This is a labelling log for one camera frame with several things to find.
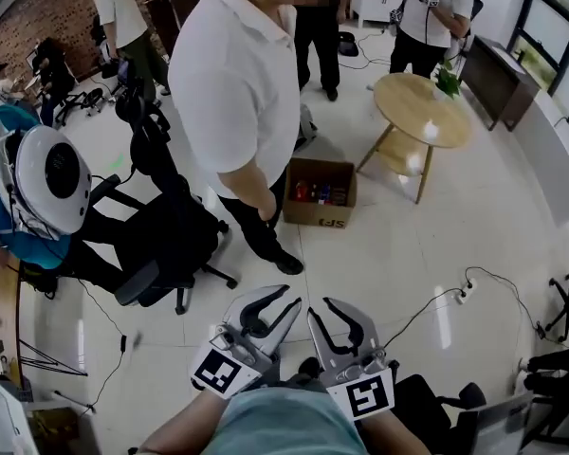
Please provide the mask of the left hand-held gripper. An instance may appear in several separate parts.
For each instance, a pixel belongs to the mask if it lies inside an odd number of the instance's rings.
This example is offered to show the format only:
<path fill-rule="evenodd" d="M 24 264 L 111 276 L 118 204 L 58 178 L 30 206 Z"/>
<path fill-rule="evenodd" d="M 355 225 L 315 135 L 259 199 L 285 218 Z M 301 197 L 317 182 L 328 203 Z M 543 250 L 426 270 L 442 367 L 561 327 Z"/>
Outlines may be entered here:
<path fill-rule="evenodd" d="M 281 298 L 290 286 L 263 286 L 235 298 L 213 327 L 208 339 L 199 347 L 190 379 L 199 391 L 210 391 L 222 399 L 230 399 L 259 380 L 279 362 L 279 346 L 302 309 L 297 298 L 270 324 L 260 313 Z M 255 336 L 255 345 L 249 337 Z"/>

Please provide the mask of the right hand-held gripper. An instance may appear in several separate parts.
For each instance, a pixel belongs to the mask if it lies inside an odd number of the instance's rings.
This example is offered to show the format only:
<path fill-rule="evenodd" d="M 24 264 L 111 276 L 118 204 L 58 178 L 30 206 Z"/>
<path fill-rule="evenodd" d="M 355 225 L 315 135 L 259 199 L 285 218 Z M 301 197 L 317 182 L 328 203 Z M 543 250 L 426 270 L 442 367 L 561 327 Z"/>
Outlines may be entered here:
<path fill-rule="evenodd" d="M 333 335 L 312 307 L 307 311 L 307 323 L 328 394 L 349 420 L 362 420 L 392 409 L 393 369 L 385 351 L 376 349 L 373 320 L 349 302 L 330 297 L 323 301 L 340 321 L 341 333 Z M 366 352 L 370 353 L 351 362 L 351 355 Z"/>

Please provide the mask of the brown cardboard box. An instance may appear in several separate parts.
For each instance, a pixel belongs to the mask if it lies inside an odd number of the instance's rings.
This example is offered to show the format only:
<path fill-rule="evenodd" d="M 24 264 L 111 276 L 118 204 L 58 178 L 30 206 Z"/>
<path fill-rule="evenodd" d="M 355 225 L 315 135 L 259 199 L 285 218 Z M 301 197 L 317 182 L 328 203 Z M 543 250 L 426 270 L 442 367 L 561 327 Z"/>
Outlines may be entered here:
<path fill-rule="evenodd" d="M 354 164 L 294 157 L 286 172 L 283 215 L 287 223 L 336 229 L 347 227 L 357 203 L 357 173 Z M 348 190 L 347 205 L 338 207 L 291 200 L 290 193 L 299 180 L 344 187 Z"/>

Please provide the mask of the person's right forearm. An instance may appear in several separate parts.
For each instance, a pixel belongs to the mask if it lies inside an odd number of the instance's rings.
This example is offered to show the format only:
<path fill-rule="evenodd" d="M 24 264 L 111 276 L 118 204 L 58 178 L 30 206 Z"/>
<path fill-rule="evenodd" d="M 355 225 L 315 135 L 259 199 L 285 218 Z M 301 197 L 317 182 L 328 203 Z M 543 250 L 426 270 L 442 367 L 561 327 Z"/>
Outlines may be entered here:
<path fill-rule="evenodd" d="M 424 443 L 390 411 L 363 418 L 362 440 L 370 455 L 431 455 Z"/>

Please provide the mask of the person's left forearm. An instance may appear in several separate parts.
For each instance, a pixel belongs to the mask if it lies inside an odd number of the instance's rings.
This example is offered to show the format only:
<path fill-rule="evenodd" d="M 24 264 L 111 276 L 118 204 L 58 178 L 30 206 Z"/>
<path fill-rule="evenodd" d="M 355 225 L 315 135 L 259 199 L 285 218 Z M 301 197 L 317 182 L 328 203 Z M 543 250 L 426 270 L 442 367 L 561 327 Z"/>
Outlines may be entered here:
<path fill-rule="evenodd" d="M 154 431 L 138 454 L 200 455 L 208 446 L 229 405 L 212 391 L 200 392 L 181 412 Z"/>

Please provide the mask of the person's light blue shirt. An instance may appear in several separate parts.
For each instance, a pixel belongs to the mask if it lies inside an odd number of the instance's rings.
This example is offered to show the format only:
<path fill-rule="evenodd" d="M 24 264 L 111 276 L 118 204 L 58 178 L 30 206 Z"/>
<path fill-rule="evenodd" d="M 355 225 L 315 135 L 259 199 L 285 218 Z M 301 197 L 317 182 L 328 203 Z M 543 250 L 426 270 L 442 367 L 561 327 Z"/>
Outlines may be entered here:
<path fill-rule="evenodd" d="M 261 388 L 231 399 L 202 455 L 367 455 L 367 450 L 328 394 Z"/>

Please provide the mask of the black office chair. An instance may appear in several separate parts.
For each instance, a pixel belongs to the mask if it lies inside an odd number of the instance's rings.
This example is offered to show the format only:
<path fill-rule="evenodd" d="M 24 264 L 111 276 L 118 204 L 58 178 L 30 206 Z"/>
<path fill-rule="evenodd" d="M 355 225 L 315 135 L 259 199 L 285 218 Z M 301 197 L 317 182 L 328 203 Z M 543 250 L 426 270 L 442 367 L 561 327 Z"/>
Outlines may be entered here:
<path fill-rule="evenodd" d="M 175 312 L 186 312 L 185 294 L 197 272 L 211 274 L 234 289 L 238 281 L 210 265 L 219 241 L 229 236 L 229 225 L 205 209 L 192 193 L 171 156 L 170 123 L 143 95 L 143 79 L 129 59 L 119 62 L 123 91 L 117 98 L 117 116 L 132 129 L 130 156 L 136 172 L 151 178 L 159 195 L 125 221 L 128 236 L 115 247 L 126 282 L 116 291 L 121 305 L 149 307 L 171 291 L 177 294 Z"/>

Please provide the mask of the white power strip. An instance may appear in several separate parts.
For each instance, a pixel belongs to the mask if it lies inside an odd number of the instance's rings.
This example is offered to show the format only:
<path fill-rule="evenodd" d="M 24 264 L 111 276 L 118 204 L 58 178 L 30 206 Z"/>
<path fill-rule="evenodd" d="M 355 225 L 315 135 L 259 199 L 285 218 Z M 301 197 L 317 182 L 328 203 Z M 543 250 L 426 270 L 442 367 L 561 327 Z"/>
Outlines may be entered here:
<path fill-rule="evenodd" d="M 456 294 L 455 299 L 460 304 L 465 304 L 470 296 L 476 291 L 477 281 L 474 278 L 467 280 L 466 284 Z"/>

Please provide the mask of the black tripod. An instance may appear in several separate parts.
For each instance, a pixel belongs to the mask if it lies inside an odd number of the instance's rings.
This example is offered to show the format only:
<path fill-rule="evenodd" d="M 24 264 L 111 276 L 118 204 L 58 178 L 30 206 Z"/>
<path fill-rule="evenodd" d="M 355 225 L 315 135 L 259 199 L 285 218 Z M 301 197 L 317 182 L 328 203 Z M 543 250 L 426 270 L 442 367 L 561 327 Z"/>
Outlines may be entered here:
<path fill-rule="evenodd" d="M 78 377 L 87 377 L 88 373 L 76 367 L 69 366 L 57 358 L 44 353 L 35 346 L 18 340 L 19 362 L 22 366 L 51 373 L 61 373 Z"/>

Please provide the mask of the round wooden table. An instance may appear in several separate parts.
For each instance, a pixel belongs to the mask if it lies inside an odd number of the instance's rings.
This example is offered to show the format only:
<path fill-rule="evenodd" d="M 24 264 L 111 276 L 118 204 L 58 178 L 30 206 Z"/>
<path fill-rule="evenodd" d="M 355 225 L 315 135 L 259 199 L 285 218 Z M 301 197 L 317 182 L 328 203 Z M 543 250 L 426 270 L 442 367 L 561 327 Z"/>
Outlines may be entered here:
<path fill-rule="evenodd" d="M 414 202 L 424 193 L 436 149 L 458 149 L 470 138 L 467 114 L 436 83 L 411 73 L 388 74 L 373 86 L 374 102 L 388 125 L 357 165 L 378 155 L 394 173 L 417 177 Z"/>

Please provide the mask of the curved wooden desk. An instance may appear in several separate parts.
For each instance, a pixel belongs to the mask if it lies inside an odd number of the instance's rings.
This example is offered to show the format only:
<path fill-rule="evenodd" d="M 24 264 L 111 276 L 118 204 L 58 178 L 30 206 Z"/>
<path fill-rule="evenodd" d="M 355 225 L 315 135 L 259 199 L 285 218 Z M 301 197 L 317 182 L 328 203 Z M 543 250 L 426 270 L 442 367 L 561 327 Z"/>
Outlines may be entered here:
<path fill-rule="evenodd" d="M 23 386 L 19 346 L 19 260 L 9 256 L 8 266 L 0 269 L 0 374 L 17 388 Z"/>

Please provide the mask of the potted green plant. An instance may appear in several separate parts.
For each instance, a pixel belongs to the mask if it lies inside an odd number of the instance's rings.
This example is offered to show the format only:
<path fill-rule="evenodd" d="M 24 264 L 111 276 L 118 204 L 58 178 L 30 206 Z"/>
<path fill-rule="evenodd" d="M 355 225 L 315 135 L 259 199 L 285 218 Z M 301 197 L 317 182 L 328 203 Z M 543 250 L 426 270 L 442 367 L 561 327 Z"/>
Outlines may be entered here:
<path fill-rule="evenodd" d="M 432 93 L 436 100 L 444 101 L 446 98 L 454 100 L 460 95 L 460 81 L 448 60 L 435 68 L 432 81 L 435 86 Z"/>

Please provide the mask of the dark wooden side cabinet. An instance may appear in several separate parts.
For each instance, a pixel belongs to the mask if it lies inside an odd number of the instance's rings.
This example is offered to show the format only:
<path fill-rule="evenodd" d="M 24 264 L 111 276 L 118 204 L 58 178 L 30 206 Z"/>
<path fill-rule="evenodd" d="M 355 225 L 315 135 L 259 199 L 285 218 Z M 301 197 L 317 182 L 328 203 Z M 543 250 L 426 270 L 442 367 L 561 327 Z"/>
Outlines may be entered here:
<path fill-rule="evenodd" d="M 460 75 L 491 119 L 513 132 L 537 97 L 540 86 L 498 43 L 476 36 Z"/>

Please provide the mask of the brown wooden cart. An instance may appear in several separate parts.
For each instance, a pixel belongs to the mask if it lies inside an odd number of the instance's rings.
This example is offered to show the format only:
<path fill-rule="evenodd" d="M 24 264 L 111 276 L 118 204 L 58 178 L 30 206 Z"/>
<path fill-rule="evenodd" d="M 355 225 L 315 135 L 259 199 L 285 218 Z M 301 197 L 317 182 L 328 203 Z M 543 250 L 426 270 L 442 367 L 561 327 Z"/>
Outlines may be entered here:
<path fill-rule="evenodd" d="M 174 46 L 185 20 L 200 0 L 146 0 L 152 25 L 171 57 Z"/>

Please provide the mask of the black framed window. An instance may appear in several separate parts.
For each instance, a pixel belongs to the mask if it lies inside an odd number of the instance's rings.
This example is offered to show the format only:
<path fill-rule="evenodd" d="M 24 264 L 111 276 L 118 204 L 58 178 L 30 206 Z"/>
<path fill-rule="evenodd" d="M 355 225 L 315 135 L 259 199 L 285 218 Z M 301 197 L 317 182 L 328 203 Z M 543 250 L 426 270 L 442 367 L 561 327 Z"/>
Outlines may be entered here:
<path fill-rule="evenodd" d="M 506 49 L 554 95 L 569 68 L 569 0 L 523 0 Z"/>

